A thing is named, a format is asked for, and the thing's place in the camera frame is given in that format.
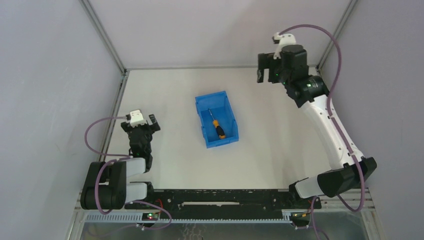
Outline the orange black screwdriver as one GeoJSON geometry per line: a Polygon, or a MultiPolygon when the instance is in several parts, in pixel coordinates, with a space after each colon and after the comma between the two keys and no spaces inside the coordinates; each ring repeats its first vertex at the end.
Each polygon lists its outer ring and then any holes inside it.
{"type": "Polygon", "coordinates": [[[226,138],[226,134],[225,131],[223,130],[223,128],[221,127],[221,125],[219,124],[219,121],[217,119],[215,119],[211,109],[208,109],[208,112],[212,118],[212,124],[215,128],[216,134],[218,135],[219,139],[225,139],[226,138]]]}

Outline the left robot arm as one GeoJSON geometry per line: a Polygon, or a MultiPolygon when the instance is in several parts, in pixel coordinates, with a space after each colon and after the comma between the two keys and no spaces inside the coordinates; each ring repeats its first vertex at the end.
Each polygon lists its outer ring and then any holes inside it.
{"type": "Polygon", "coordinates": [[[121,116],[121,128],[129,139],[126,154],[112,154],[109,161],[94,161],[89,165],[80,195],[80,205],[84,210],[98,210],[108,214],[119,210],[126,203],[144,200],[152,190],[150,182],[129,182],[132,176],[145,174],[153,164],[153,134],[160,131],[153,114],[146,119],[140,110],[121,116]]]}

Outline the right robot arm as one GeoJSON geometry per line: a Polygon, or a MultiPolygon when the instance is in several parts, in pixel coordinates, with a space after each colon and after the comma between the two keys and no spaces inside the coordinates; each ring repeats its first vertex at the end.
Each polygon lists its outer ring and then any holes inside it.
{"type": "Polygon", "coordinates": [[[376,170],[377,163],[356,148],[344,126],[338,122],[326,84],[320,76],[309,73],[304,47],[287,45],[278,54],[260,53],[257,59],[257,82],[264,81],[264,71],[268,70],[268,81],[284,86],[288,97],[311,121],[330,165],[329,171],[299,180],[291,184],[289,190],[302,199],[322,195],[332,198],[362,187],[376,170]]]}

